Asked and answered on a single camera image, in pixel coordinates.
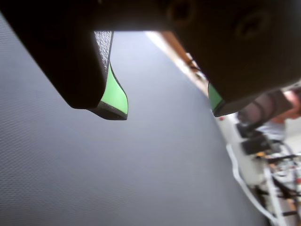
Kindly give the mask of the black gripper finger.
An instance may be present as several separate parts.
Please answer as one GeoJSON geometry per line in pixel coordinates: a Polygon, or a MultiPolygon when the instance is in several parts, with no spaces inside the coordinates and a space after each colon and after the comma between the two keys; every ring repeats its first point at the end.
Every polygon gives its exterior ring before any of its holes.
{"type": "Polygon", "coordinates": [[[298,0],[167,0],[165,12],[222,99],[216,117],[301,78],[298,0]]]}
{"type": "Polygon", "coordinates": [[[74,109],[127,119],[127,96],[110,62],[113,32],[100,47],[90,17],[95,0],[3,0],[1,13],[40,69],[74,109]]]}

